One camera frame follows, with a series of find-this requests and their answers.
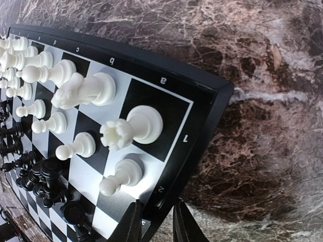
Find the black piece pile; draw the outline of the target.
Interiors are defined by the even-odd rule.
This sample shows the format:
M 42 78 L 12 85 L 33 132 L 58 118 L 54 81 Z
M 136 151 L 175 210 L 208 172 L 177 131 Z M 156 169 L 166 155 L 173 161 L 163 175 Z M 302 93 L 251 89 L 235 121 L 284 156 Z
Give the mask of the black piece pile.
M 101 174 L 90 159 L 79 155 L 61 161 L 58 146 L 71 143 L 77 134 L 92 132 L 98 124 L 76 108 L 63 112 L 68 127 L 62 134 L 31 132 L 34 117 L 11 115 L 7 127 L 21 124 L 21 138 L 5 142 L 21 143 L 22 154 L 5 158 L 6 177 L 19 201 L 51 241 L 94 240 L 92 228 L 96 210 L 95 184 Z

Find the black white chessboard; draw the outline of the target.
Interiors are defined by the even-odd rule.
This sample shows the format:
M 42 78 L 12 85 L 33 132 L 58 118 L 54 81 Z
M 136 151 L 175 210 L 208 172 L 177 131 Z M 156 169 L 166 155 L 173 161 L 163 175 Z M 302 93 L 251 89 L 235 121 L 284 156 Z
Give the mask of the black white chessboard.
M 96 150 L 87 159 L 101 174 L 95 184 L 97 200 L 92 223 L 95 238 L 90 241 L 108 241 L 129 205 L 136 200 L 143 205 L 141 241 L 151 240 L 180 201 L 180 193 L 213 138 L 229 103 L 233 84 L 143 49 L 64 30 L 16 25 L 1 40 L 1 47 L 5 49 L 25 50 L 29 46 L 36 47 L 38 54 L 50 52 L 53 67 L 68 59 L 75 64 L 76 73 L 85 78 L 102 72 L 114 79 L 117 90 L 112 103 L 72 107 L 98 124 L 97 129 L 88 132 L 95 140 Z M 27 83 L 16 77 L 17 71 L 13 67 L 5 70 L 1 67 L 1 171 L 5 175 L 5 158 L 9 154 L 23 153 L 21 143 L 5 142 L 8 137 L 21 138 L 26 131 L 21 124 L 7 127 L 7 121 L 11 115 L 16 115 L 16 109 L 30 106 L 37 99 L 43 100 L 45 117 L 38 119 L 28 115 L 34 117 L 34 122 L 69 110 L 52 105 L 51 100 L 59 89 L 52 81 Z M 134 141 L 118 151 L 103 146 L 101 126 L 110 120 L 126 119 L 130 110 L 139 105 L 151 106 L 162 116 L 163 130 L 159 138 L 151 144 Z M 140 165 L 142 180 L 133 187 L 122 185 L 112 196 L 104 196 L 99 191 L 100 182 L 114 175 L 116 164 L 123 159 L 132 159 Z

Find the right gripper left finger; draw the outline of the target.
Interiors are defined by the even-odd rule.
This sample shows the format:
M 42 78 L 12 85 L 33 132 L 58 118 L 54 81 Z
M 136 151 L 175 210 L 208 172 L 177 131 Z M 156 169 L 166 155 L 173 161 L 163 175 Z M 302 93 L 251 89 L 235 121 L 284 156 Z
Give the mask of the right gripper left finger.
M 139 242 L 142 239 L 142 203 L 131 203 L 108 242 Z

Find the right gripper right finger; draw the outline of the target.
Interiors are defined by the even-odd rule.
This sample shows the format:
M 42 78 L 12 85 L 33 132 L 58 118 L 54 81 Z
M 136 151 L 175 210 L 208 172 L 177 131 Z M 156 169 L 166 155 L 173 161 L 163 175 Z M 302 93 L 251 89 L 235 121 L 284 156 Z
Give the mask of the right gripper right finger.
M 174 206 L 173 241 L 202 241 L 202 232 L 186 204 L 180 200 Z

